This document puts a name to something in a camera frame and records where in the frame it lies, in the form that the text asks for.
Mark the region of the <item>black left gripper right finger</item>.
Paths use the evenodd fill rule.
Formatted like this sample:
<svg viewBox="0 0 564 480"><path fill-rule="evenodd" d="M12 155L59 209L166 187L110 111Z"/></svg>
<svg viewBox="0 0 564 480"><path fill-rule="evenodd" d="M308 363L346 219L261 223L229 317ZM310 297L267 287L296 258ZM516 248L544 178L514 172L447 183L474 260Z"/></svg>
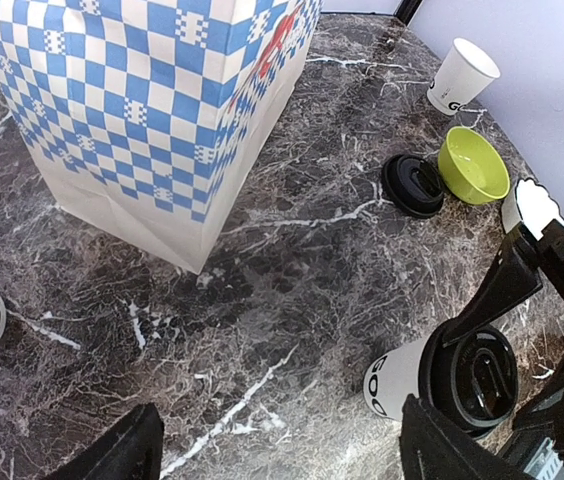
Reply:
<svg viewBox="0 0 564 480"><path fill-rule="evenodd" d="M564 226L549 224L536 239L518 224L504 237L482 284L461 313L434 337L453 346L498 319L548 279L564 300ZM526 473L482 448L429 395L408 395L402 408L400 455L408 479L524 479ZM515 416L514 428L540 430L564 465L564 356L541 392Z"/></svg>

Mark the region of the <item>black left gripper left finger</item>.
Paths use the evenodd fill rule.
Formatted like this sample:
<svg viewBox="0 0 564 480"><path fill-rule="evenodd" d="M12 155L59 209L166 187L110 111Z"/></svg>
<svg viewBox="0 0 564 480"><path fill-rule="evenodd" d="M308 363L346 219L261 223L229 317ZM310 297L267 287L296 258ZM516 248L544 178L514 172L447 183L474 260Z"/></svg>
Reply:
<svg viewBox="0 0 564 480"><path fill-rule="evenodd" d="M163 436L157 407L137 405L46 479L159 479Z"/></svg>

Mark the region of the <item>black coffee cup lid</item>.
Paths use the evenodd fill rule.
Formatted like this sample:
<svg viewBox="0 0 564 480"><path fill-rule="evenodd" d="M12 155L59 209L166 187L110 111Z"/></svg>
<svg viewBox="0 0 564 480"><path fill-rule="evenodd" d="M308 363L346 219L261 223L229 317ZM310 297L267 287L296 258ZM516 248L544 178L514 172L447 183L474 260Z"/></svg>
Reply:
<svg viewBox="0 0 564 480"><path fill-rule="evenodd" d="M447 327L428 338L418 370L418 397L474 439L489 435L513 413L518 400L516 357L507 338L491 325L448 346Z"/></svg>

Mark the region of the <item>white paper coffee cup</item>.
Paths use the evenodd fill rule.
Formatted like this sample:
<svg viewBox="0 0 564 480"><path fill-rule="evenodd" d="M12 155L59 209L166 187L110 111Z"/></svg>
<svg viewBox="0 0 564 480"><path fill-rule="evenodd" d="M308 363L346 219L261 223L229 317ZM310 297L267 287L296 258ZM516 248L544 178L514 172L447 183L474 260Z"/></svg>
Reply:
<svg viewBox="0 0 564 480"><path fill-rule="evenodd" d="M376 415L401 422L409 395L427 395L437 339L433 334L391 350L374 360L363 381L364 400Z"/></svg>

